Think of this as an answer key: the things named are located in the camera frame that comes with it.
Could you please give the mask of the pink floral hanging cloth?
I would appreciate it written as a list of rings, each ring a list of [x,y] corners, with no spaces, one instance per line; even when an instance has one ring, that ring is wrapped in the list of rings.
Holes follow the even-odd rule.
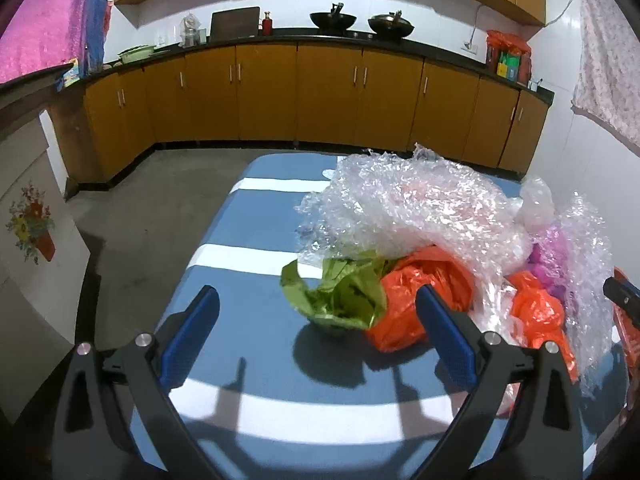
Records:
[[[639,151],[639,39],[615,0],[580,0],[582,53],[573,108]]]

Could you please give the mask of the green basin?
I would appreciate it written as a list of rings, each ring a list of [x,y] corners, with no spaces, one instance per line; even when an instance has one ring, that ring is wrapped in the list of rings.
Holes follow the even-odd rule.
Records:
[[[142,46],[131,47],[119,52],[118,57],[122,64],[135,63],[150,58],[155,51],[152,44],[142,44]]]

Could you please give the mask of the white plastic bag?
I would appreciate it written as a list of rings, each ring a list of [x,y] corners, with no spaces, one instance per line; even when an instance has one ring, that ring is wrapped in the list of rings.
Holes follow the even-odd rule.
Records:
[[[555,206],[550,188],[540,177],[526,177],[520,188],[521,205],[515,215],[529,234],[547,229],[555,219]]]

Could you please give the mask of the pink plastic bag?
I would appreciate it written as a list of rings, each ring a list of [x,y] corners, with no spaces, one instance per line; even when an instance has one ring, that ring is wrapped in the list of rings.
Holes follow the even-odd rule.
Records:
[[[559,299],[562,304],[566,296],[567,258],[566,238],[558,222],[534,235],[527,270],[539,281],[543,289]]]

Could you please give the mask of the black wok with utensil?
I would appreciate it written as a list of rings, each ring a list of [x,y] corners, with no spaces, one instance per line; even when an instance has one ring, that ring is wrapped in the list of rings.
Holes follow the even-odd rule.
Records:
[[[356,23],[357,18],[355,15],[344,13],[343,8],[344,3],[333,3],[329,12],[312,12],[309,17],[318,29],[326,32],[344,32]]]

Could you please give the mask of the blue white striped tablecloth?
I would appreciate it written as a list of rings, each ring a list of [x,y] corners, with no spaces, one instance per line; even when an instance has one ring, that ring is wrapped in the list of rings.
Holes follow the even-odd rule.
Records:
[[[184,272],[169,313],[204,286],[217,323],[171,402],[228,479],[405,479],[446,431],[482,362],[419,342],[375,350],[333,337],[288,304],[296,206],[333,156],[272,154],[247,167]]]

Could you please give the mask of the green plastic bag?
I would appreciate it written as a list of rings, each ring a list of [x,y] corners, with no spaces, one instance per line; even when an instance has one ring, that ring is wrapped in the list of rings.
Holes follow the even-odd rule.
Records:
[[[386,315],[381,281],[395,264],[375,252],[358,259],[325,258],[319,284],[310,287],[293,260],[282,268],[280,286],[294,310],[329,334],[370,330]]]

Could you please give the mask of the red bottle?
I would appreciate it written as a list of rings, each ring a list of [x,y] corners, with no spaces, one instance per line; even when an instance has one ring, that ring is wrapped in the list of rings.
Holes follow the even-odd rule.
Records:
[[[264,36],[272,35],[272,18],[269,11],[265,12],[264,18],[262,19],[262,34]]]

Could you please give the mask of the lower wooden kitchen cabinets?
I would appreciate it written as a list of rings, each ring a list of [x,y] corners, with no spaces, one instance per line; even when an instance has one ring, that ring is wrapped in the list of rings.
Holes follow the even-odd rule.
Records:
[[[434,58],[268,42],[119,67],[63,90],[48,112],[70,180],[108,188],[150,151],[180,144],[423,145],[525,174],[552,101]]]

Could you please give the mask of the red plastic trash basket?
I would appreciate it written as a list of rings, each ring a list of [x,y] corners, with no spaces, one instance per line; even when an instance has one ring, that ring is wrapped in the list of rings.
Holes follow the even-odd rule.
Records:
[[[631,413],[639,402],[639,289],[628,281],[619,268],[614,269],[614,278],[625,282],[630,290],[630,299],[626,306],[630,307],[631,313],[615,306],[614,318],[627,364],[629,386],[626,411]]]

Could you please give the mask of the white cabinet with flower decal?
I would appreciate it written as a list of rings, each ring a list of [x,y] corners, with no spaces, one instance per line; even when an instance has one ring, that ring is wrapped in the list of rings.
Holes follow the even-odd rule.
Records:
[[[1,141],[1,413],[9,422],[73,347],[89,256],[34,118]]]

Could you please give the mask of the clear glass jar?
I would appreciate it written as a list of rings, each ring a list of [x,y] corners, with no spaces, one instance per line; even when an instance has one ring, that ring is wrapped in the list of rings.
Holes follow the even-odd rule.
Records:
[[[186,14],[180,22],[180,46],[183,48],[195,47],[200,44],[201,22],[192,14]]]

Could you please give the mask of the black lidded pot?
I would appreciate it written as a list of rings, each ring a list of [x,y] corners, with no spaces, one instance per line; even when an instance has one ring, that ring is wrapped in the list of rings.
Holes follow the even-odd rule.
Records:
[[[371,16],[368,24],[378,36],[393,40],[404,39],[414,31],[413,24],[402,16],[401,10]]]

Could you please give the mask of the dark cutting board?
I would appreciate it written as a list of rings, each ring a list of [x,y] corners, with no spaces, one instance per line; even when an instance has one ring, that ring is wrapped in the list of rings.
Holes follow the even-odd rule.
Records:
[[[210,19],[208,41],[255,37],[258,35],[259,17],[259,6],[214,12]]]

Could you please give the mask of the large clear bubble wrap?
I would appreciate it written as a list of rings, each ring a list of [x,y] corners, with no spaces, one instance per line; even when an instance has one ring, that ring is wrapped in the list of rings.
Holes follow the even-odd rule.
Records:
[[[350,155],[330,182],[307,194],[297,211],[302,256],[399,259],[436,246],[475,278],[472,318],[508,341],[515,292],[506,279],[528,271],[533,237],[518,223],[520,190],[506,196],[490,177],[419,146],[409,159],[393,154]],[[578,374],[598,364],[613,345],[613,307],[602,292],[614,270],[604,220],[585,196],[555,206],[568,249],[564,330]]]

